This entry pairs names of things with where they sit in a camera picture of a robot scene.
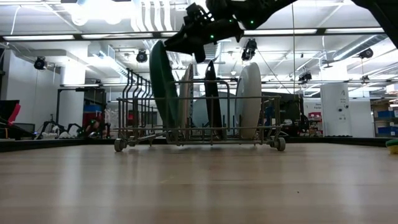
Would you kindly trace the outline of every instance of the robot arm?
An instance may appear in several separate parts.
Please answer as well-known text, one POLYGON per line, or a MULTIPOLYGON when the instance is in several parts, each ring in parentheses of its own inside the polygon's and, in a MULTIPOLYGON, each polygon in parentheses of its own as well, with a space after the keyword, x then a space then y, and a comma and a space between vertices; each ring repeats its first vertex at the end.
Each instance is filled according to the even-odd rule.
MULTIPOLYGON (((168 51, 195 54, 196 61, 205 60, 204 45, 217 43, 229 37, 239 42, 244 31, 261 26, 278 10, 296 0, 206 0, 209 12, 195 3, 187 7, 184 25, 173 37, 165 41, 168 51)), ((398 1, 397 0, 352 0, 368 9, 380 23, 393 43, 398 46, 398 1)))

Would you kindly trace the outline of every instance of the ceiling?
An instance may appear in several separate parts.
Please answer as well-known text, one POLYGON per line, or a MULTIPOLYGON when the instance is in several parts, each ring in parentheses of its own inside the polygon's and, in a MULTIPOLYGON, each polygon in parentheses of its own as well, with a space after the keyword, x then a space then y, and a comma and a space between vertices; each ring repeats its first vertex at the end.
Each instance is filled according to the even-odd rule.
MULTIPOLYGON (((0 1, 0 35, 22 35, 22 34, 71 34, 71 33, 111 33, 111 32, 137 32, 131 25, 131 17, 137 16, 137 11, 132 8, 130 2, 118 2, 117 5, 108 6, 106 16, 119 16, 121 22, 111 25, 103 17, 90 19, 83 26, 77 26, 72 21, 71 11, 59 0, 49 1, 28 1, 23 5, 2 5, 15 4, 13 1, 0 1)), ((150 17, 146 17, 145 1, 142 1, 142 20, 147 22, 150 19, 151 26, 157 30, 155 23, 156 8, 153 1, 150 7, 150 17)), ((162 1, 162 7, 168 1, 162 1)), ((183 10, 193 0, 171 0, 170 1, 170 25, 172 30, 179 30, 182 26, 183 17, 186 15, 183 10)), ((202 0, 195 2, 203 5, 202 0)), ((162 28, 167 29, 165 9, 160 14, 162 28)), ((377 21, 369 11, 363 9, 351 1, 342 0, 299 0, 293 5, 287 6, 276 12, 259 29, 316 29, 320 27, 379 27, 377 21)), ((305 36, 305 37, 256 37, 259 52, 251 62, 259 64, 263 81, 280 80, 288 81, 302 72, 301 69, 308 61, 317 62, 324 52, 334 52, 359 39, 359 35, 328 35, 328 36, 305 36)), ((231 77, 231 72, 238 76, 245 63, 241 60, 241 51, 248 37, 237 43, 233 38, 225 40, 221 44, 221 54, 218 57, 218 76, 231 77)), ((18 49, 64 49, 80 56, 82 60, 90 64, 86 77, 118 80, 119 73, 115 72, 108 64, 101 63, 94 59, 87 46, 100 44, 102 48, 108 45, 116 50, 116 60, 125 67, 145 77, 149 76, 149 63, 138 63, 135 59, 138 49, 145 49, 146 45, 142 40, 101 40, 101 41, 73 41, 73 42, 20 42, 12 43, 18 49)), ((358 58, 349 58, 342 63, 347 66, 348 74, 346 79, 359 79, 364 74, 373 74, 382 68, 396 63, 398 51, 389 40, 383 40, 371 47, 374 57, 361 61, 358 58)), ((175 64, 174 68, 184 68, 194 59, 190 55, 176 54, 180 65, 175 64)), ((314 80, 321 79, 323 68, 319 63, 307 69, 311 71, 314 80)), ((182 77, 185 71, 175 69, 176 77, 182 77)), ((382 80, 396 76, 396 70, 392 69, 386 73, 378 74, 375 79, 382 80)), ((332 80, 333 77, 322 76, 323 80, 332 80)), ((377 90, 382 86, 369 87, 369 91, 377 90)))

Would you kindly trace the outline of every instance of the wooden floor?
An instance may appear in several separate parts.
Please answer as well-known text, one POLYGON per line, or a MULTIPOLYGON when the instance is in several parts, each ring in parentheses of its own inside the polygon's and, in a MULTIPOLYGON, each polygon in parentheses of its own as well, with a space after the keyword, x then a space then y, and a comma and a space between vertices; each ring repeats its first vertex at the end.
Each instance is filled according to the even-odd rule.
POLYGON ((398 156, 385 148, 136 149, 0 154, 0 223, 398 223, 398 156))

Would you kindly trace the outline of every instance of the black plate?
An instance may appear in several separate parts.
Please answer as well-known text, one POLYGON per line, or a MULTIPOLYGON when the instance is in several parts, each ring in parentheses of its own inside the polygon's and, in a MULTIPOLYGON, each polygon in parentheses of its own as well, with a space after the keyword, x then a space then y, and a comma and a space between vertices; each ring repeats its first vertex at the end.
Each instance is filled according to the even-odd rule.
MULTIPOLYGON (((206 81, 215 81, 216 80, 216 71, 214 69, 213 61, 210 61, 209 65, 206 68, 206 81)), ((206 97, 218 97, 218 87, 217 83, 205 83, 205 91, 206 97)), ((211 99, 206 100, 207 106, 207 116, 209 119, 209 126, 213 128, 222 128, 223 120, 221 117, 221 108, 220 108, 220 100, 213 100, 213 108, 211 107, 211 99), (211 113, 213 112, 213 124, 211 123, 211 113)), ((217 130, 216 134, 219 138, 223 137, 223 131, 217 130)))

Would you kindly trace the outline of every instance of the plate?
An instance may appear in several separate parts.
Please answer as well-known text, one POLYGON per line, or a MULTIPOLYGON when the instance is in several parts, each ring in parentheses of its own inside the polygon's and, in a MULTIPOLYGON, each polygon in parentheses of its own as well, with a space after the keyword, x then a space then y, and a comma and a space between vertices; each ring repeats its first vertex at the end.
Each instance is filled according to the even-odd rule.
MULTIPOLYGON (((193 80, 193 66, 190 64, 185 71, 185 75, 182 77, 182 81, 193 80)), ((193 97, 193 84, 181 83, 180 85, 180 97, 193 97)), ((179 125, 180 128, 185 128, 188 120, 192 117, 192 106, 193 100, 180 100, 179 101, 179 125)))
MULTIPOLYGON (((237 97, 261 96, 261 74, 256 63, 243 68, 236 89, 237 97)), ((257 127, 261 110, 261 99, 236 99, 235 102, 235 126, 239 127, 239 116, 241 127, 257 127)), ((252 139, 256 128, 241 129, 239 134, 244 139, 252 139)))
POLYGON ((168 98, 168 100, 155 100, 157 110, 163 120, 163 125, 174 128, 176 127, 178 118, 177 89, 175 84, 171 83, 175 80, 169 58, 161 40, 156 42, 150 52, 149 71, 154 97, 168 98))
MULTIPOLYGON (((206 81, 215 81, 216 80, 216 71, 214 69, 213 61, 210 61, 206 68, 205 80, 206 81)), ((205 92, 206 92, 206 97, 218 97, 217 83, 205 83, 205 92)), ((213 125, 210 124, 209 127, 222 128, 223 122, 221 120, 220 100, 219 99, 215 99, 215 100, 207 99, 206 100, 206 108, 207 108, 207 116, 208 116, 209 121, 212 120, 211 114, 213 114, 213 125)), ((216 132, 217 136, 222 138, 222 136, 223 136, 222 130, 217 130, 215 132, 216 132)))
MULTIPOLYGON (((227 93, 218 92, 218 96, 227 97, 227 93)), ((227 120, 226 120, 227 115, 228 115, 227 99, 220 99, 220 106, 221 106, 221 118, 222 118, 222 116, 224 116, 225 123, 227 123, 227 120)), ((192 111, 193 111, 192 122, 193 122, 193 125, 195 125, 195 127, 201 128, 202 125, 205 125, 205 124, 207 124, 207 122, 209 122, 208 115, 207 115, 207 109, 206 109, 206 100, 204 99, 204 96, 203 96, 203 99, 196 100, 194 102, 192 111)), ((234 111, 235 111, 235 100, 229 100, 229 124, 231 125, 231 127, 233 127, 233 123, 234 123, 234 119, 233 119, 234 111)), ((227 134, 232 135, 233 130, 228 131, 227 134)))

